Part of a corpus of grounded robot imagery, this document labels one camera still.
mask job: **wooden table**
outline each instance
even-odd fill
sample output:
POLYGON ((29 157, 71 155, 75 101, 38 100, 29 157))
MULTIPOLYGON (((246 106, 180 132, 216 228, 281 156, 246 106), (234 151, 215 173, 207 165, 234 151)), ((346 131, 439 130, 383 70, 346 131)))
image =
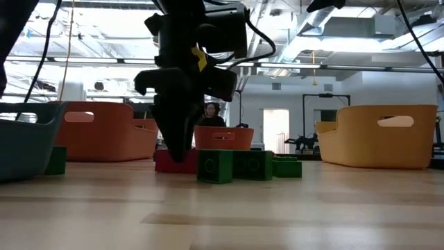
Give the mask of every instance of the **wooden table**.
POLYGON ((444 249, 444 172, 305 162, 303 179, 195 182, 70 163, 0 186, 1 250, 444 249))

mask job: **green lego brick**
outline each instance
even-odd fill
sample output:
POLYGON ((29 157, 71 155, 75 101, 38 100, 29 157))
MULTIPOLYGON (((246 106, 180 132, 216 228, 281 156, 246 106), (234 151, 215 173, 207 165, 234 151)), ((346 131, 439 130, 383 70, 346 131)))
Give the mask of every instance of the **green lego brick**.
POLYGON ((233 179, 233 151, 200 150, 198 152, 197 180, 225 184, 233 179))
POLYGON ((48 167, 44 172, 44 175, 62 175, 65 174, 67 167, 67 148, 66 147, 53 147, 51 152, 51 158, 49 159, 48 167))
POLYGON ((302 178, 302 162, 273 161, 273 175, 278 178, 302 178))
POLYGON ((269 181, 273 178, 273 152, 234 151, 233 178, 269 181))

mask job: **gray basket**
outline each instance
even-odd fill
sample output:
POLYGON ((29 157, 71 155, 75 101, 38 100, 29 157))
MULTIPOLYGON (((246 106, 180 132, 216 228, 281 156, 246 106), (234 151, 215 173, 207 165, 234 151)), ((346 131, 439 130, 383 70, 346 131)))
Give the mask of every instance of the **gray basket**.
POLYGON ((35 113, 35 124, 0 119, 0 182, 43 174, 67 103, 0 103, 0 113, 35 113))

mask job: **yellow label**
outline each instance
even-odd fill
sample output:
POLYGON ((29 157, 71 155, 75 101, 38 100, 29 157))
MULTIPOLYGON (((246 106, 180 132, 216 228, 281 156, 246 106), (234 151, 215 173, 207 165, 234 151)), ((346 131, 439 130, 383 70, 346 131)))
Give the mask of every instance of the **yellow label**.
POLYGON ((207 55, 205 55, 205 53, 203 53, 198 47, 192 48, 191 52, 199 58, 199 71, 202 72, 205 66, 207 66, 207 55))

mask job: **red toy block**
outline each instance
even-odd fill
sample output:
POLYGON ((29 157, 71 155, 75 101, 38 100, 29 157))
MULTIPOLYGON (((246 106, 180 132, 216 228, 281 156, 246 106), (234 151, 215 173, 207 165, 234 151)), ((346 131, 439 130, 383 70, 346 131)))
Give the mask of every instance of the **red toy block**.
POLYGON ((159 173, 196 174, 198 164, 197 150, 191 149, 185 153, 182 163, 176 163, 167 149, 158 149, 155 152, 155 171, 159 173))

